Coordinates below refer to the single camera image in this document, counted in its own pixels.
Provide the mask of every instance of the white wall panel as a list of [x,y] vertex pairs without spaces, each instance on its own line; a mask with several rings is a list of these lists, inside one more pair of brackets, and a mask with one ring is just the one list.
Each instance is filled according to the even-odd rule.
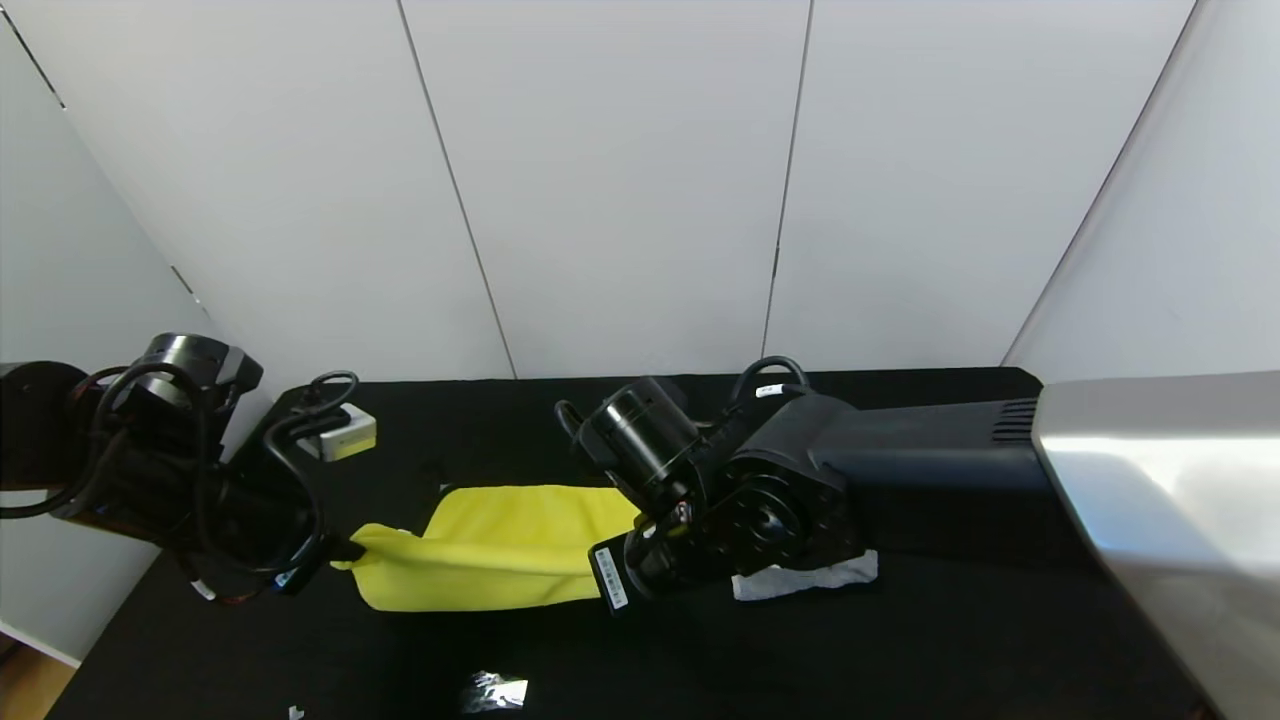
[[818,0],[768,352],[1000,363],[1190,6]]
[[1280,369],[1277,128],[1280,3],[1204,3],[1010,364],[1046,382]]
[[393,0],[5,6],[270,391],[511,375]]
[[[132,361],[166,331],[218,334],[0,20],[0,363],[91,372]],[[45,493],[0,497],[17,506]],[[78,664],[155,556],[47,516],[4,520],[0,630]]]
[[517,374],[759,356],[808,3],[404,10]]

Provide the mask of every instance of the yellow towel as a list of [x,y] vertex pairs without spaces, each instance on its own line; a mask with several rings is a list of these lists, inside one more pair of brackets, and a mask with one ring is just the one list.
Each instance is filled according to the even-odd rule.
[[390,612],[508,610],[599,597],[593,544],[631,529],[637,511],[613,488],[460,488],[422,537],[365,525],[352,541],[360,596]]

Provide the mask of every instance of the white label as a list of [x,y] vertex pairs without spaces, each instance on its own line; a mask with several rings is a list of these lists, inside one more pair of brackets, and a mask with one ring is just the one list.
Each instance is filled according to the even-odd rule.
[[215,593],[209,585],[206,585],[205,580],[192,580],[191,587],[196,588],[196,592],[198,592],[201,597],[204,597],[210,602],[218,598],[218,593]]
[[622,578],[618,577],[618,568],[613,564],[613,553],[609,552],[609,548],[602,547],[595,551],[595,566],[600,569],[600,577],[604,578],[604,589],[609,593],[609,605],[614,610],[626,607],[627,591],[622,589]]

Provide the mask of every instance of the black table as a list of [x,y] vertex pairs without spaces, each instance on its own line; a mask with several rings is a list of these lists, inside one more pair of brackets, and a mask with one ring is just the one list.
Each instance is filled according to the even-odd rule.
[[[732,377],[676,380],[709,416]],[[421,530],[442,486],[573,483],[552,404],[590,409],[625,382],[365,384],[353,400],[378,418],[378,448],[306,468],[339,529]],[[1012,369],[819,373],[814,386],[867,409],[1039,389]],[[511,717],[1179,717],[1196,697],[1097,577],[882,555],[872,585],[744,605],[724,583],[612,620],[599,601],[380,614],[329,569],[300,597],[218,607],[161,556],[49,717],[449,717],[477,670],[529,679]]]

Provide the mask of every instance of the cylindrical motor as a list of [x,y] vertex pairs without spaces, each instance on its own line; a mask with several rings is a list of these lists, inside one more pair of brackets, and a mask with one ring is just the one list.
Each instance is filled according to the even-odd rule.
[[577,451],[649,518],[666,515],[689,491],[676,475],[698,439],[698,427],[654,378],[613,393],[573,437]]
[[[205,391],[206,430],[216,443],[227,429],[239,395],[257,387],[262,366],[232,347],[198,334],[164,333],[151,340],[137,363],[168,363],[182,368]],[[125,414],[164,416],[150,427],[164,445],[189,451],[193,413],[191,398],[173,384],[166,373],[151,373],[131,387],[116,405]]]

